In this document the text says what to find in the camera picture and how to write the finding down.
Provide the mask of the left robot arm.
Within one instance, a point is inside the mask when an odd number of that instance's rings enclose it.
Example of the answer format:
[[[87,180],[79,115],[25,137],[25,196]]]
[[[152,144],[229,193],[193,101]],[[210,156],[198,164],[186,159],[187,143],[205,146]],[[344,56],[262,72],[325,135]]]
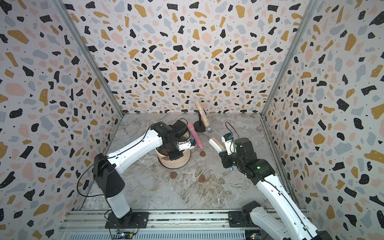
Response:
[[[129,222],[133,214],[123,193],[125,182],[121,175],[124,171],[156,148],[165,149],[171,161],[180,159],[185,150],[196,146],[195,140],[181,141],[187,132],[188,126],[183,121],[178,120],[173,125],[157,122],[150,125],[142,137],[111,156],[98,154],[94,158],[93,177],[112,209],[112,217],[120,222]]]

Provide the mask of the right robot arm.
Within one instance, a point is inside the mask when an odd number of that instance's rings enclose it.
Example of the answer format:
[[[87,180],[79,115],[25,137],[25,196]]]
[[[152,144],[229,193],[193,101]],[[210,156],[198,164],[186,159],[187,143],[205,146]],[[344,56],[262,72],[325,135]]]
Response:
[[[279,215],[277,220],[256,201],[242,207],[241,212],[229,213],[232,227],[258,226],[274,240],[330,240],[327,231],[320,231],[302,213],[283,187],[272,166],[259,159],[248,138],[234,140],[232,134],[222,136],[222,143],[212,139],[210,144],[219,153],[225,169],[236,167],[267,197]]]

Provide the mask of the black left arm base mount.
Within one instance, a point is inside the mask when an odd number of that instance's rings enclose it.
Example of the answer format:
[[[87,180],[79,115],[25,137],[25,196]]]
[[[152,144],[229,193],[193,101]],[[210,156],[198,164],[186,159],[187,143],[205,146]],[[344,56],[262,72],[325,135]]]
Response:
[[[109,213],[105,228],[108,229],[145,229],[149,220],[149,212],[128,212],[122,218],[117,218],[114,213]]]

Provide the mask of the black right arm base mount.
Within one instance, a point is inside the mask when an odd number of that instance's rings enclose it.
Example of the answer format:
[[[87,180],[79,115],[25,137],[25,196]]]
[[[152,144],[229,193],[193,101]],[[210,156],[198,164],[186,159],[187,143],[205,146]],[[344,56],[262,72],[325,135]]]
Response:
[[[255,225],[251,220],[251,215],[249,212],[242,211],[229,211],[229,226],[230,228],[256,228],[259,227]]]

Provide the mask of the cream ceramic pot with mud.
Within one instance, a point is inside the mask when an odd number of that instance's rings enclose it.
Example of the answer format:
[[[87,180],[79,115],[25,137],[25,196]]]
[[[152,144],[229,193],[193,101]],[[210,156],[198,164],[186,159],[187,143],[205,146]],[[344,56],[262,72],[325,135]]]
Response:
[[[155,148],[159,162],[168,169],[179,169],[191,158],[191,149],[180,150],[179,143],[190,143],[189,133],[186,132],[177,140],[176,136],[171,137],[165,144]]]

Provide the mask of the white scrub brush blue handle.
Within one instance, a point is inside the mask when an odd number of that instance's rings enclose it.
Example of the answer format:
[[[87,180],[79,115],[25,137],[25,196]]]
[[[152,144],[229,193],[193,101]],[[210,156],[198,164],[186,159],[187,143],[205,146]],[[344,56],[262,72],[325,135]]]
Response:
[[[224,151],[226,151],[225,150],[225,147],[216,139],[216,138],[211,138],[210,140],[209,140],[209,144],[218,152],[218,154],[220,153],[220,152],[224,152]]]

